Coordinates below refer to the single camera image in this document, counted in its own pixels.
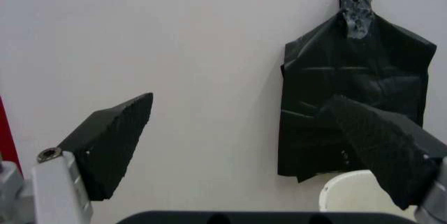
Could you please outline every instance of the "white wall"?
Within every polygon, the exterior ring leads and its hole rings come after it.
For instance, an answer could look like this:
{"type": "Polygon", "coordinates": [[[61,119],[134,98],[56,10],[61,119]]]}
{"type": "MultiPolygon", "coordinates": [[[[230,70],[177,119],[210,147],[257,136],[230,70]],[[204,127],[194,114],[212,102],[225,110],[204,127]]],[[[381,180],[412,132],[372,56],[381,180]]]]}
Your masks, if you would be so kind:
{"type": "MultiPolygon", "coordinates": [[[[447,0],[375,0],[436,43],[425,128],[447,138],[447,0]]],[[[25,171],[92,111],[154,92],[94,223],[149,209],[312,210],[325,175],[276,175],[284,44],[337,0],[0,0],[0,94],[25,171]]]]}

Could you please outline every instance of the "black rubber pad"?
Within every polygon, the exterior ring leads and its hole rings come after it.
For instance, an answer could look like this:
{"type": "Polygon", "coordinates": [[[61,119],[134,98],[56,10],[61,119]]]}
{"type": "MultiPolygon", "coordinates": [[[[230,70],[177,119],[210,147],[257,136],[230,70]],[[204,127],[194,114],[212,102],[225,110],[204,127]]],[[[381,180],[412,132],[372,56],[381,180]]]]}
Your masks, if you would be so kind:
{"type": "Polygon", "coordinates": [[[152,101],[152,93],[146,93],[95,111],[59,144],[76,157],[90,200],[113,195],[149,120],[152,101]]]}
{"type": "Polygon", "coordinates": [[[447,147],[406,116],[342,96],[326,109],[336,118],[362,162],[401,209],[418,205],[438,172],[447,147]]]}

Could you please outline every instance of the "black surface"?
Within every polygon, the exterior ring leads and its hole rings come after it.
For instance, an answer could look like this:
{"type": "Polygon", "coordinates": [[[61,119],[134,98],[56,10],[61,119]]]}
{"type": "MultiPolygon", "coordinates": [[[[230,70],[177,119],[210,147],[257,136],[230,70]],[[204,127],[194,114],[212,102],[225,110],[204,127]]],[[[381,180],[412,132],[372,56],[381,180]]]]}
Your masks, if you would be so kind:
{"type": "Polygon", "coordinates": [[[152,93],[146,93],[96,111],[59,144],[76,157],[90,200],[109,199],[124,177],[152,100],[152,93]]]}
{"type": "Polygon", "coordinates": [[[320,212],[169,212],[149,211],[118,224],[413,224],[387,214],[320,212]]]}
{"type": "Polygon", "coordinates": [[[365,168],[334,120],[320,117],[334,94],[423,123],[436,45],[373,13],[371,0],[359,0],[363,6],[347,1],[341,0],[342,9],[325,23],[286,45],[278,174],[300,182],[318,173],[365,168]]]}
{"type": "Polygon", "coordinates": [[[363,163],[401,209],[419,205],[447,146],[406,116],[335,96],[325,109],[363,163]]]}

